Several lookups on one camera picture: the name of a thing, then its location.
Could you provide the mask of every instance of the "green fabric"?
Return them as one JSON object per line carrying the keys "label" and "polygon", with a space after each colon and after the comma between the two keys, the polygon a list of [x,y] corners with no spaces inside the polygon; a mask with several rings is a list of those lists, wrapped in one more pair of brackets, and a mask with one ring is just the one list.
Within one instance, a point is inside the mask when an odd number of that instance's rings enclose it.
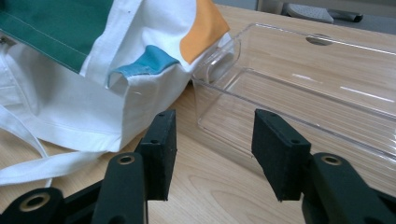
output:
{"label": "green fabric", "polygon": [[112,0],[0,0],[0,30],[79,72]]}

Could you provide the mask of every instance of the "light wood surface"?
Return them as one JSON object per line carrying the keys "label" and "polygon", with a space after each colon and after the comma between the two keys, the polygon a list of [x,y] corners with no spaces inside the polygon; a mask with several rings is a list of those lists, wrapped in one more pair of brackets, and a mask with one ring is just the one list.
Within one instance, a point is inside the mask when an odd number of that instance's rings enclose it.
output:
{"label": "light wood surface", "polygon": [[[235,35],[249,23],[261,22],[310,34],[323,34],[377,49],[396,52],[396,36],[354,30],[330,24],[302,21],[278,15],[219,6]],[[177,161],[168,202],[149,202],[150,223],[304,223],[300,202],[276,200],[253,159],[204,133],[196,125],[192,85],[170,108],[177,111]],[[140,134],[122,152],[133,151]],[[44,143],[49,154],[67,149]],[[97,162],[64,177],[52,186],[64,196],[75,193],[103,178],[106,154]],[[0,167],[38,158],[15,136],[0,132]],[[0,188],[0,213],[23,193],[44,186],[43,181]],[[396,194],[396,187],[390,189]]]}

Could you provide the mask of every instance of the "transparent plastic container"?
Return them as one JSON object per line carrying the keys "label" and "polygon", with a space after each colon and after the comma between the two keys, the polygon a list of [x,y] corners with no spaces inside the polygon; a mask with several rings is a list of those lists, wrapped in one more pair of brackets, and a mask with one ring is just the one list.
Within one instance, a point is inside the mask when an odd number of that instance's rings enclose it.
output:
{"label": "transparent plastic container", "polygon": [[277,113],[311,152],[349,160],[396,195],[396,54],[251,24],[192,77],[198,125],[252,157],[254,110]]}

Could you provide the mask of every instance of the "white bag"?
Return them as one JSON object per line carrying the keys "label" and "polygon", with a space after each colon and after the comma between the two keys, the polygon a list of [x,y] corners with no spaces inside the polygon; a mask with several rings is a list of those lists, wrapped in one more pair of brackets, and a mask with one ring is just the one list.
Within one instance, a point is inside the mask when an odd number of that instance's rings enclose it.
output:
{"label": "white bag", "polygon": [[[0,126],[44,158],[0,170],[0,185],[66,175],[119,151],[230,39],[211,0],[2,4]],[[36,137],[76,152],[48,157]]]}

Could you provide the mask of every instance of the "blue fabric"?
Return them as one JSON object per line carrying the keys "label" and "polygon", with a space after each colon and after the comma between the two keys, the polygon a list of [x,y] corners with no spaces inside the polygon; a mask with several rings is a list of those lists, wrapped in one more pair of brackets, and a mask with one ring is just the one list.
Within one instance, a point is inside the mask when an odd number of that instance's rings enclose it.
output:
{"label": "blue fabric", "polygon": [[175,63],[178,63],[178,60],[169,56],[165,51],[156,46],[148,45],[145,52],[134,63],[119,67],[114,70],[114,73],[121,73],[125,77],[158,75]]}

